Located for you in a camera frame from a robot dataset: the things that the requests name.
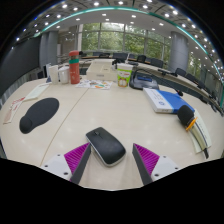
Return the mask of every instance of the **black mouse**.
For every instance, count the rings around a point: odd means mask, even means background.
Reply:
[[[102,127],[88,132],[86,138],[106,166],[116,165],[126,154],[124,146]]]

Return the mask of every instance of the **black mouse pad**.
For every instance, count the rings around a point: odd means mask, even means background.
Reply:
[[[19,128],[23,134],[28,134],[34,128],[50,120],[59,108],[59,101],[46,98],[33,104],[20,119]]]
[[[86,137],[106,166],[116,165],[125,156],[123,145],[102,127],[88,132]]]

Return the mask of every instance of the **cup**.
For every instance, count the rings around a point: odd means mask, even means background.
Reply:
[[[69,67],[62,67],[58,70],[59,78],[62,84],[69,83]]]
[[[58,84],[58,65],[50,66],[48,70],[49,70],[49,75],[51,77],[52,84],[57,85]]]
[[[117,81],[118,86],[128,87],[128,83],[131,77],[133,65],[118,63],[117,64]]]

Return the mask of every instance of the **white desk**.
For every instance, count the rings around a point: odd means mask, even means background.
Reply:
[[[55,154],[65,154],[87,143],[85,134],[103,127],[123,144],[126,156],[119,164],[108,168],[92,152],[80,186],[111,190],[143,186],[132,155],[133,143],[158,155],[167,155],[180,168],[206,162],[203,153],[195,154],[193,142],[177,115],[155,113],[143,91],[121,88],[116,83],[110,90],[76,88],[71,84],[51,85],[38,99],[55,97],[59,100],[59,109],[51,120],[27,135],[20,132],[21,117],[38,101],[33,100],[23,102],[12,123],[3,125],[11,102],[26,96],[45,81],[25,83],[10,96],[0,111],[0,136],[8,159],[40,167]],[[160,89],[175,93],[164,86]],[[224,148],[224,118],[191,95],[184,93],[183,99],[198,110],[209,131],[212,146],[207,161],[219,159]]]
[[[80,68],[86,68],[86,67],[89,67],[89,65],[91,64],[91,59],[89,60],[80,60]],[[213,100],[213,99],[210,99],[209,98],[209,94],[204,90],[204,89],[199,89],[197,87],[197,84],[191,82],[190,80],[178,75],[178,77],[175,77],[175,76],[172,76],[172,75],[165,75],[163,76],[162,73],[160,71],[158,71],[158,67],[155,67],[155,66],[152,66],[152,65],[149,65],[149,64],[144,64],[144,63],[139,63],[138,62],[138,66],[136,69],[146,69],[148,70],[149,72],[151,72],[153,75],[155,75],[156,77],[159,77],[159,78],[163,78],[165,80],[169,80],[171,82],[175,82],[175,83],[178,83],[178,84],[181,84],[182,86],[185,86],[187,88],[190,88],[192,90],[194,90],[195,92],[201,94],[203,97],[205,97],[208,101],[212,102],[217,108],[218,110],[221,110],[220,106],[218,105],[218,103]]]

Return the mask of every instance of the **magenta object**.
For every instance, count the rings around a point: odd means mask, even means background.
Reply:
[[[139,155],[141,156],[142,162],[144,163],[147,172],[149,173],[149,175],[151,175],[160,156],[158,156],[154,152],[151,152],[150,150],[140,145],[137,145],[137,144],[134,144],[134,145],[136,149],[138,150]]]
[[[76,170],[77,166],[79,165],[83,154],[85,152],[85,150],[87,149],[87,147],[89,146],[90,143],[86,143],[84,145],[81,145],[71,151],[69,151],[68,153],[64,154],[65,160],[72,172],[72,174],[74,173],[74,171]]]

